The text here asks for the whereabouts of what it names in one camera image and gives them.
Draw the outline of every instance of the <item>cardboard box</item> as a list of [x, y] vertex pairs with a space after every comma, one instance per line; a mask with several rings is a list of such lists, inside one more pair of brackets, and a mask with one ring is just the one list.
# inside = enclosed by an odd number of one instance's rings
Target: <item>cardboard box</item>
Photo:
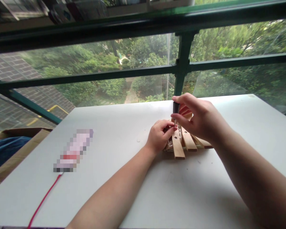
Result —
[[52, 131], [47, 128], [6, 129], [0, 132], [0, 140], [8, 137], [31, 137], [20, 150], [0, 167], [0, 183], [41, 143]]

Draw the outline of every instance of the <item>red cable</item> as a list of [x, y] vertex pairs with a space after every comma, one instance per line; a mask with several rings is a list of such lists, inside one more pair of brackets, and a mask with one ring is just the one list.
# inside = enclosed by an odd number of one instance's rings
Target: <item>red cable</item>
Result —
[[29, 225], [28, 225], [28, 229], [31, 228], [31, 225], [32, 225], [32, 223], [33, 223], [33, 220], [34, 220], [34, 218], [35, 218], [35, 216], [36, 216], [36, 214], [37, 214], [39, 208], [41, 207], [41, 205], [42, 205], [42, 203], [44, 202], [45, 198], [48, 196], [49, 192], [52, 190], [52, 188], [54, 187], [54, 185], [57, 183], [57, 181], [58, 181], [58, 179], [61, 177], [61, 175], [62, 175], [62, 174], [59, 174], [59, 175], [57, 176], [56, 181], [54, 182], [54, 184], [52, 185], [52, 187], [49, 189], [49, 191], [47, 192], [47, 194], [46, 194], [46, 195], [44, 196], [44, 198], [42, 199], [41, 203], [39, 204], [38, 208], [36, 209], [34, 215], [32, 216], [32, 218], [31, 218], [31, 220], [30, 220], [30, 223], [29, 223]]

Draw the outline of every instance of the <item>left hand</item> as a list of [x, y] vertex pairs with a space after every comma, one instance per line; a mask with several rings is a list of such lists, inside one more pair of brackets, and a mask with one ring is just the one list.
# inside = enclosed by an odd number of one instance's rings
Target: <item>left hand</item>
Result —
[[[164, 128], [169, 128], [169, 130], [164, 133]], [[158, 120], [150, 129], [145, 146], [155, 153], [161, 152], [166, 146], [169, 138], [177, 129], [178, 127], [174, 126], [174, 123], [169, 120]]]

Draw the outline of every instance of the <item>white tabletop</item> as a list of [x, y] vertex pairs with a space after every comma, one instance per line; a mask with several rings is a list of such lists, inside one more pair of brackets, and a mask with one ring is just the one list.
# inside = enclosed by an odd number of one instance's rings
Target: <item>white tabletop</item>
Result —
[[[286, 117], [254, 95], [205, 98], [286, 176]], [[57, 177], [53, 164], [77, 129], [93, 142], [76, 172], [64, 173], [34, 227], [65, 227], [85, 201], [144, 146], [172, 101], [75, 108], [0, 185], [0, 226], [27, 226]], [[121, 228], [252, 228], [255, 224], [213, 149], [156, 159]]]

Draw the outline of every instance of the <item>glass window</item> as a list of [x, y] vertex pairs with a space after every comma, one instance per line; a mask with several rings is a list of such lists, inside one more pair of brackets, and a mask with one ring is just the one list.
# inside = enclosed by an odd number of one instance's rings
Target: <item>glass window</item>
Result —
[[0, 95], [0, 131], [11, 128], [54, 128], [55, 126], [55, 124], [38, 117], [36, 114]]
[[200, 30], [190, 61], [229, 59], [286, 52], [286, 19]]
[[0, 80], [167, 65], [175, 63], [178, 47], [179, 37], [162, 34], [0, 54]]
[[64, 119], [75, 107], [170, 100], [174, 81], [173, 74], [164, 74], [15, 90]]
[[195, 5], [204, 5], [218, 2], [229, 2], [233, 0], [195, 0]]
[[286, 63], [189, 73], [183, 93], [196, 97], [255, 94], [286, 113]]

